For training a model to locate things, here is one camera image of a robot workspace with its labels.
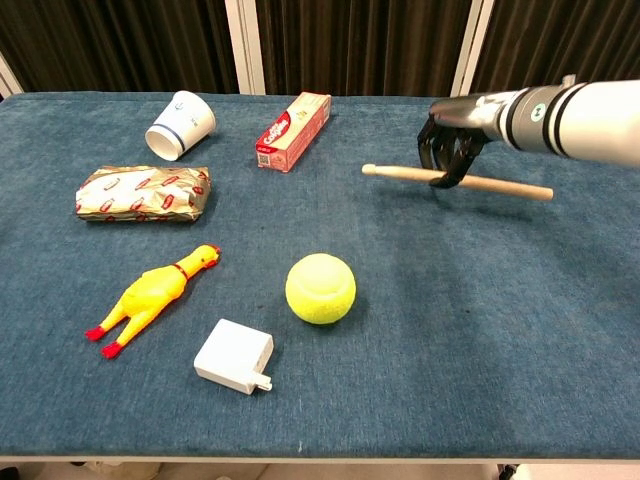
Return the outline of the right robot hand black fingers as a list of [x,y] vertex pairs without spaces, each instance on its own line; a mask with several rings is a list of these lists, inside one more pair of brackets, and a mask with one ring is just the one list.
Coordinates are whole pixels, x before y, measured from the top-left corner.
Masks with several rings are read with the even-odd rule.
[[502,139],[497,126],[502,107],[491,95],[452,97],[430,106],[417,145],[422,167],[444,173],[429,181],[432,187],[457,186],[483,147]]

